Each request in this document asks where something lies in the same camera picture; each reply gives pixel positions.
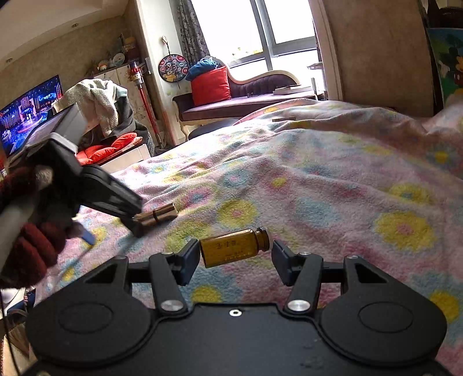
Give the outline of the red gloved left hand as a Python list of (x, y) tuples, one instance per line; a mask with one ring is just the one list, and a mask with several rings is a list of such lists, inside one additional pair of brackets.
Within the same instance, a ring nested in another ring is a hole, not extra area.
[[(23, 204), (52, 182), (50, 167), (22, 167), (1, 181), (1, 211), (11, 204)], [(62, 222), (40, 219), (26, 222), (7, 247), (10, 252), (1, 268), (1, 288), (31, 287), (57, 264), (67, 240), (80, 237), (83, 226), (66, 215)]]

